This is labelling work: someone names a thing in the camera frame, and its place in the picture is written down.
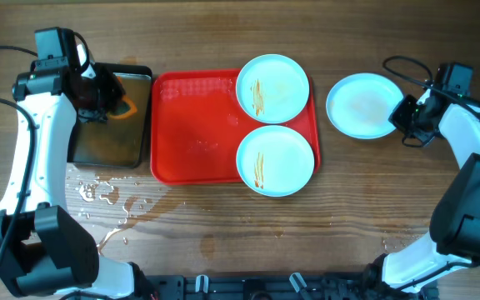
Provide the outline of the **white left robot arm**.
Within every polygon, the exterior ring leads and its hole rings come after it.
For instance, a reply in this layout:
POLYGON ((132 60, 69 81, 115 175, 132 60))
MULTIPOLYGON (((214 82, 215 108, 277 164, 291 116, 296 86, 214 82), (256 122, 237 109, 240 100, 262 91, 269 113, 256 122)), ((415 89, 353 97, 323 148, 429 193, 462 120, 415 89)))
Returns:
POLYGON ((66 163, 78 102, 121 99, 118 74, 153 76, 143 66, 99 63, 92 69, 94 77, 85 77, 70 67, 37 67, 15 83, 11 105, 23 119, 0 202, 0 281, 16 298, 158 295, 136 264, 101 257, 93 237, 67 211, 66 163))

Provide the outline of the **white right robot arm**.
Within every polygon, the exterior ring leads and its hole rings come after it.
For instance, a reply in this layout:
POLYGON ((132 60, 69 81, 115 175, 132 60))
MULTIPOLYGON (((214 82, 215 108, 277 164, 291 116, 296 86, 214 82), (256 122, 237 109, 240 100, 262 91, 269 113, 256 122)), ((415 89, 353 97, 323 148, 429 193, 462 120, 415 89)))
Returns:
POLYGON ((390 117, 411 137, 447 140, 460 171, 432 213, 429 230, 399 252, 369 264, 362 284, 380 295, 405 296, 451 272, 480 267, 480 104, 438 95, 407 97, 390 117))

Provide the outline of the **orange sponge with green scourer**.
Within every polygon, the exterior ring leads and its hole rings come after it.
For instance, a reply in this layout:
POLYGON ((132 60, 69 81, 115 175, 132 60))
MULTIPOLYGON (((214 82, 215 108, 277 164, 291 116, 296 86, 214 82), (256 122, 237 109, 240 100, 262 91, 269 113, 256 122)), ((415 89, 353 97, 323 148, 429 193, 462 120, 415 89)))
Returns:
POLYGON ((113 120, 123 120, 130 118, 138 112, 134 101, 127 95, 123 95, 114 108, 107 112, 107 118, 113 120))

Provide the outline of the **light blue plate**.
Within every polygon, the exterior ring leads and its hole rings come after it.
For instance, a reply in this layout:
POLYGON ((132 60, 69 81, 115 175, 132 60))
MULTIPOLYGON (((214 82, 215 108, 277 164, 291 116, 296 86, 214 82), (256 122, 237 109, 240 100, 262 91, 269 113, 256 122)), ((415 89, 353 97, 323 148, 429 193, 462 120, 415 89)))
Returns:
POLYGON ((237 76, 235 92, 241 109, 261 123, 294 119, 306 106, 310 83, 290 57, 264 54, 247 62, 237 76))
POLYGON ((237 172, 254 192, 286 197, 301 190, 314 173, 314 152, 297 131, 268 125, 251 131, 239 144, 237 172))
POLYGON ((402 100, 401 89, 390 79, 376 73, 356 73, 329 91, 327 117, 340 133, 351 138, 383 138, 395 130, 389 117, 402 100))

